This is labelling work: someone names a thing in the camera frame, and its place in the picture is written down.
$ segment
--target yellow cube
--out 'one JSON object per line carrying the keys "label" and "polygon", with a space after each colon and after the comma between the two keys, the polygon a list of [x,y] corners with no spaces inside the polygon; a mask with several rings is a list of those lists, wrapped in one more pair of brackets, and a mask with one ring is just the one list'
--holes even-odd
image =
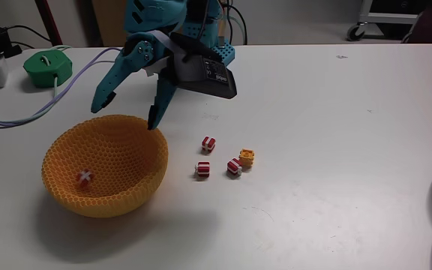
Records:
{"label": "yellow cube", "polygon": [[242,149],[239,152],[239,161],[241,161],[241,163],[244,166],[247,167],[251,167],[253,166],[253,161],[254,161],[254,151],[250,150],[250,149]]}

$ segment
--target robotic arm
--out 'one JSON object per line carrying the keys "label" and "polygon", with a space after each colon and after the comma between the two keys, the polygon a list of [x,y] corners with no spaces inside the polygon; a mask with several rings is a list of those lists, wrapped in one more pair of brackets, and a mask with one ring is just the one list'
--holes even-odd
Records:
{"label": "robotic arm", "polygon": [[[226,69],[234,48],[227,42],[217,44],[223,11],[219,0],[207,1],[128,0],[124,29],[130,36],[96,88],[91,111],[106,107],[116,96],[115,89],[142,68],[159,73],[149,130],[158,126],[178,87],[222,98],[236,96],[233,74]],[[181,27],[184,36],[174,33]],[[201,27],[204,32],[197,40]]]}

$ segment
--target orange bowl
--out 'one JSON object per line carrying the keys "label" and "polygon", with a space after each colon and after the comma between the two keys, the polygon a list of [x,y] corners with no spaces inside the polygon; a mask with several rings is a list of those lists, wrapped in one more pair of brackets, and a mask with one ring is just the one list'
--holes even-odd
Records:
{"label": "orange bowl", "polygon": [[[168,163],[159,130],[134,116],[93,118],[64,132],[43,160],[43,183],[65,208],[92,218],[126,214],[158,189]],[[85,186],[78,174],[90,170]]]}

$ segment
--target cube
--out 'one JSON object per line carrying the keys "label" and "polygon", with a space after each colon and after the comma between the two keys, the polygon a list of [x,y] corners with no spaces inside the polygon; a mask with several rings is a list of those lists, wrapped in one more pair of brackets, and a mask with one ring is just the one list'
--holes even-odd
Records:
{"label": "cube", "polygon": [[234,176],[240,176],[243,173],[241,161],[237,158],[230,160],[228,162],[228,172],[232,173]]}
{"label": "cube", "polygon": [[202,141],[202,149],[206,150],[210,153],[213,151],[215,146],[216,146],[216,139],[215,138],[210,138],[209,136],[206,136],[204,138],[204,140]]}
{"label": "cube", "polygon": [[94,177],[95,175],[89,169],[84,169],[78,173],[76,181],[81,188],[84,188]]}
{"label": "cube", "polygon": [[200,177],[208,177],[209,176],[209,162],[208,161],[200,161],[195,166],[196,174]]}
{"label": "cube", "polygon": [[239,161],[243,164],[243,166],[251,167],[253,166],[254,161],[254,151],[250,149],[242,149],[239,152]]}

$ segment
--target table surface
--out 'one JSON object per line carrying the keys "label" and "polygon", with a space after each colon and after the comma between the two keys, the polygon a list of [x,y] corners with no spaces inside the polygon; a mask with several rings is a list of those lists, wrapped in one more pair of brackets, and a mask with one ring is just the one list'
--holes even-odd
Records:
{"label": "table surface", "polygon": [[[79,71],[101,50],[65,52]],[[0,119],[51,98],[23,70],[34,52],[8,60]],[[94,115],[110,68],[95,65],[43,118],[0,129],[0,269],[432,269],[432,45],[245,46],[229,67],[232,100],[176,92],[160,123],[163,183],[121,217],[62,208],[41,164],[80,122],[146,118],[156,76],[130,76]],[[205,135],[217,139],[209,156]],[[255,163],[232,180],[241,148]],[[197,161],[211,162],[207,181],[194,181]]]}

